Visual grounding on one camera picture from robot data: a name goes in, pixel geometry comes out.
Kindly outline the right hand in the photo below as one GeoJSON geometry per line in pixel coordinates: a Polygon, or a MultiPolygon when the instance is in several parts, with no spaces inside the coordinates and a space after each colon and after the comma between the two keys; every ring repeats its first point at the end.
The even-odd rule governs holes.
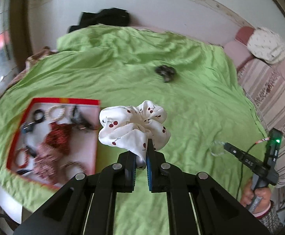
{"type": "Polygon", "coordinates": [[[263,213],[271,207],[271,190],[269,187],[251,189],[252,180],[249,179],[243,188],[240,204],[243,207],[250,205],[254,196],[261,197],[261,201],[257,208],[253,211],[254,214],[263,213]]]}

